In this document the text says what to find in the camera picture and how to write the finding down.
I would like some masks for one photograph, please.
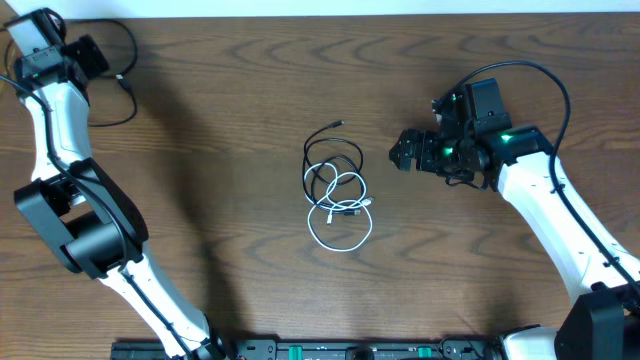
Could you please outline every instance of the white wall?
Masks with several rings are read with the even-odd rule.
[[[64,18],[330,16],[640,11],[640,0],[6,0]]]

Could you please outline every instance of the cable connector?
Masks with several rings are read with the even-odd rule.
[[[362,205],[369,206],[369,205],[371,205],[371,203],[373,203],[373,200],[375,200],[375,199],[376,198],[374,198],[373,196],[372,197],[368,197],[368,198],[362,200]]]
[[[338,126],[342,126],[342,125],[344,125],[344,120],[338,120],[338,121],[332,122],[331,125],[329,125],[328,128],[332,129],[334,127],[338,127]]]
[[[116,74],[116,80],[118,80],[118,84],[122,88],[122,90],[126,91],[130,96],[132,96],[133,90],[131,89],[131,85],[124,79],[124,76],[121,74]]]
[[[340,214],[342,214],[344,216],[354,216],[354,215],[360,215],[361,212],[362,212],[362,210],[360,210],[360,209],[349,209],[349,210],[343,211]]]

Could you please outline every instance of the white usb cable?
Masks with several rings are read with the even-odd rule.
[[[323,163],[318,163],[315,164],[311,167],[309,167],[309,169],[307,169],[307,171],[304,173],[304,181],[307,180],[307,175],[309,174],[309,172],[311,172],[313,169],[322,166]],[[309,197],[306,196],[307,200],[313,204],[313,206],[311,207],[311,209],[309,210],[309,214],[307,215],[307,225],[309,226],[309,231],[311,232],[311,236],[313,236],[313,238],[316,240],[316,242],[318,244],[320,244],[320,246],[322,246],[323,248],[327,249],[327,250],[331,250],[331,251],[336,251],[336,252],[349,252],[349,251],[353,251],[357,248],[359,248],[362,244],[364,244],[364,242],[367,240],[367,238],[369,237],[369,235],[371,235],[371,231],[373,230],[373,219],[371,218],[371,213],[369,213],[369,209],[367,209],[367,206],[371,205],[371,202],[373,201],[373,198],[366,198],[367,196],[367,184],[364,182],[364,179],[362,178],[362,176],[360,176],[360,174],[353,172],[353,171],[349,171],[349,172],[345,172],[342,174],[338,174],[338,169],[335,167],[335,165],[331,164],[331,163],[324,163],[325,166],[329,166],[331,167],[331,169],[333,169],[333,174],[334,174],[334,179],[329,183],[329,186],[327,186],[327,191],[325,193],[325,195],[319,199],[316,203],[313,202],[313,200]],[[344,176],[355,176],[356,178],[358,178],[358,181],[360,181],[360,184],[362,185],[363,191],[362,191],[362,195],[360,196],[359,199],[355,200],[355,199],[347,199],[347,200],[341,200],[338,202],[335,202],[331,199],[331,193],[336,189],[337,187],[337,183],[338,180]],[[356,244],[353,247],[350,248],[336,248],[330,245],[325,244],[322,240],[320,240],[320,238],[318,237],[318,234],[316,234],[315,230],[313,229],[313,225],[311,225],[311,214],[313,214],[313,211],[318,207],[317,204],[321,203],[324,200],[328,200],[332,205],[331,206],[327,206],[326,208],[322,208],[323,210],[326,210],[329,212],[329,215],[327,216],[327,225],[331,225],[331,222],[333,220],[333,212],[334,211],[338,211],[338,210],[354,210],[354,211],[360,211],[360,209],[363,209],[364,212],[367,214],[367,217],[369,218],[369,231],[367,231],[367,234],[362,238],[362,240],[360,240],[360,242],[358,244]]]

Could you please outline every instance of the green connector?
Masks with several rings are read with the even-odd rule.
[[[431,348],[430,347],[421,347],[418,348],[418,357],[420,358],[430,358],[431,357]]]
[[[289,347],[289,360],[302,360],[302,346]]]

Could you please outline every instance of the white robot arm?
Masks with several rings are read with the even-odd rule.
[[[92,159],[86,86],[107,70],[106,60],[88,37],[65,44],[51,15],[38,10],[6,24],[23,54],[17,89],[36,137],[33,182],[16,191],[18,209],[67,268],[119,293],[156,332],[169,358],[225,358],[219,340],[211,344],[204,314],[155,262],[133,203]],[[59,219],[85,199],[94,211],[68,223]]]
[[[15,81],[0,78],[18,90],[36,135],[32,183],[15,192],[18,209],[65,267],[85,272],[119,293],[156,332],[169,358],[235,359],[235,349],[210,328],[204,314],[180,295],[156,264],[137,208],[92,159],[86,86],[108,65],[89,37],[65,44],[64,32],[52,15],[56,14],[38,10],[5,24],[23,56],[16,64]],[[481,172],[482,188],[491,186],[520,212],[567,286],[573,310],[561,329],[513,332],[501,338],[499,353],[485,350],[485,358],[622,359],[623,339],[624,351],[627,347],[623,308],[638,327],[640,262],[578,196],[555,157],[557,145],[554,152],[535,127],[511,128],[495,80],[465,84],[478,72],[434,101],[439,133],[405,130],[389,157],[402,170],[415,159],[418,170],[446,177],[449,185],[476,187],[473,176]],[[66,223],[60,220],[71,206],[85,200],[91,212]],[[578,219],[595,235],[589,235]],[[585,330],[576,330],[576,324],[586,324]],[[611,338],[608,345],[601,344],[605,337]],[[301,359],[301,347],[291,351],[294,347],[289,348],[289,359]],[[274,351],[271,345],[264,348],[267,354]],[[316,356],[329,354],[322,352],[329,349],[317,349]]]

